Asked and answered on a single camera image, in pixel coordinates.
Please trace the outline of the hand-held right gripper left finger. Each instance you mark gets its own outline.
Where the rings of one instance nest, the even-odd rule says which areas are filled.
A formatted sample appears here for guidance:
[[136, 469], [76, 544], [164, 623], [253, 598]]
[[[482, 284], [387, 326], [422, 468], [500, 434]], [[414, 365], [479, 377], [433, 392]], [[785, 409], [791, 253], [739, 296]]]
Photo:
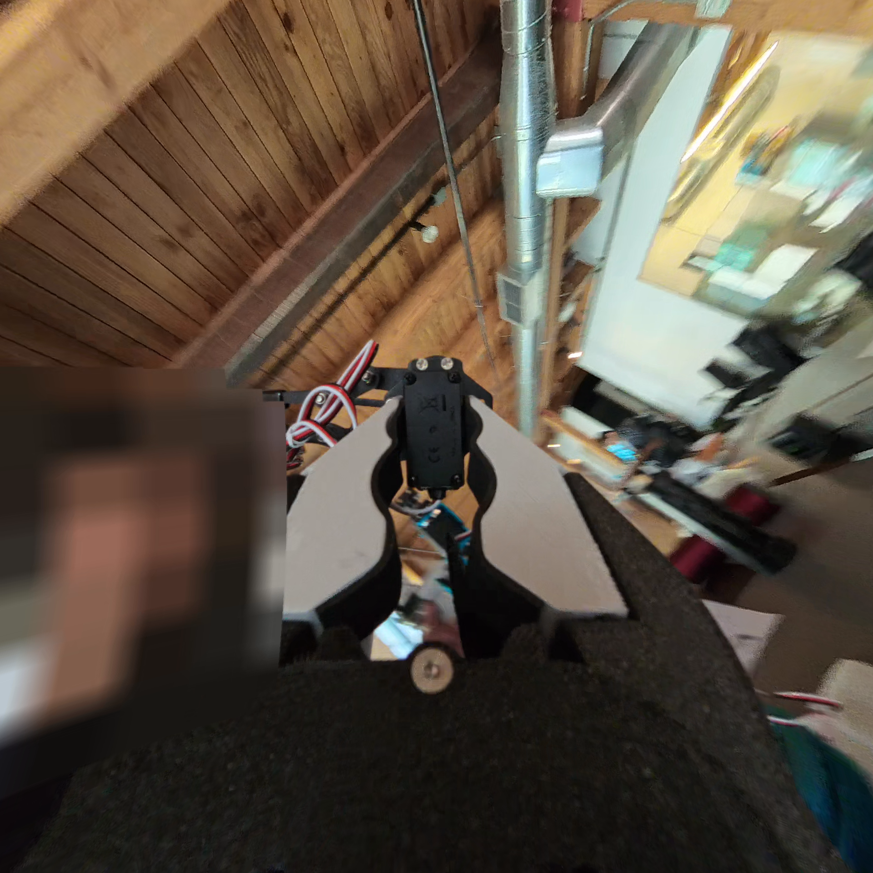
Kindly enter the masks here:
[[401, 593], [401, 559], [388, 508], [401, 481], [402, 400], [374, 415], [310, 465], [287, 515], [283, 619], [383, 622]]

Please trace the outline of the thin ceiling conduit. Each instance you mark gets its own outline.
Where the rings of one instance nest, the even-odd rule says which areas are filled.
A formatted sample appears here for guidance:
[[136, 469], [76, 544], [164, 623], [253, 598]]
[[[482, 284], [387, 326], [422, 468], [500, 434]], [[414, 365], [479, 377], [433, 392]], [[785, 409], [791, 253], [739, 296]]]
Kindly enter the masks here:
[[446, 123], [445, 115], [443, 112], [439, 80], [437, 76], [436, 66], [433, 60], [427, 17], [422, 1], [412, 1], [411, 5], [421, 47], [422, 61], [429, 81], [431, 99], [436, 115], [438, 133], [442, 144], [444, 166], [447, 171], [450, 190], [452, 192], [454, 213], [456, 216], [457, 228], [460, 234], [460, 243], [464, 252], [467, 278], [471, 290], [472, 306], [475, 310], [479, 333], [481, 335], [483, 348], [486, 354], [486, 360], [490, 366], [496, 385], [499, 386], [500, 378], [497, 370], [497, 361], [488, 336], [484, 301], [477, 280], [476, 265], [474, 262], [467, 221], [464, 214], [464, 206], [457, 180], [457, 167], [453, 157], [453, 149], [450, 143], [448, 125]]

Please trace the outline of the black servo claw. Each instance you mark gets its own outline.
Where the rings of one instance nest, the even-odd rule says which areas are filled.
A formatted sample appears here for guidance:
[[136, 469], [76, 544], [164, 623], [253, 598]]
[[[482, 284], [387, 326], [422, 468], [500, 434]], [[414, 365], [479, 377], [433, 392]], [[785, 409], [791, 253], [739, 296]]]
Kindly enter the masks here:
[[308, 390], [262, 391], [265, 401], [297, 409], [286, 431], [287, 470], [300, 469], [306, 447], [319, 443], [330, 449], [358, 430], [363, 424], [359, 409], [380, 409], [399, 399], [399, 451], [407, 486], [428, 493], [432, 503], [441, 501], [465, 483], [471, 442], [466, 401], [474, 397], [491, 408], [492, 395], [457, 358], [417, 358], [401, 368], [377, 365], [378, 351], [378, 344], [369, 341], [337, 381]]

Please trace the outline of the dark red cylinder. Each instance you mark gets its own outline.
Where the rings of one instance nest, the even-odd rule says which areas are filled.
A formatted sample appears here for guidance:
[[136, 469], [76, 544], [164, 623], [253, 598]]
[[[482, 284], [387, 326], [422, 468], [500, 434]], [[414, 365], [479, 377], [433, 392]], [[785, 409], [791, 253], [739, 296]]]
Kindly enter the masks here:
[[694, 534], [676, 546], [669, 560], [685, 579], [694, 584], [703, 584], [723, 557], [714, 544]]
[[725, 497], [725, 507], [756, 527], [765, 525], [780, 512], [780, 505], [752, 486], [737, 486]]

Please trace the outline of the silver ventilation duct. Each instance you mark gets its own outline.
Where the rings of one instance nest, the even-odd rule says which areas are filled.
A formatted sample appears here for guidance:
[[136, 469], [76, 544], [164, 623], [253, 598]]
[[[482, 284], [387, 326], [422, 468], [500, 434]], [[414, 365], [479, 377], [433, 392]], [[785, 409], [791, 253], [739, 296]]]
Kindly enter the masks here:
[[512, 330], [518, 429], [540, 442], [541, 409], [549, 404], [553, 333], [566, 240], [568, 206], [536, 192], [537, 161], [557, 120], [578, 115], [596, 85], [602, 26], [584, 17], [583, 2], [503, 1], [499, 4], [503, 65], [499, 146], [507, 261], [504, 289], [517, 300]]

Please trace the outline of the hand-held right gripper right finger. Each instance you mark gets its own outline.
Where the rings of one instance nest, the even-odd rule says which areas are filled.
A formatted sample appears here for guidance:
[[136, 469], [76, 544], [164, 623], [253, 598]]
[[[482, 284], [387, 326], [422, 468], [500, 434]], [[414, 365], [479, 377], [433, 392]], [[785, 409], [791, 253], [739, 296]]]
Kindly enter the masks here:
[[477, 557], [539, 618], [627, 618], [564, 468], [479, 399], [468, 400]]

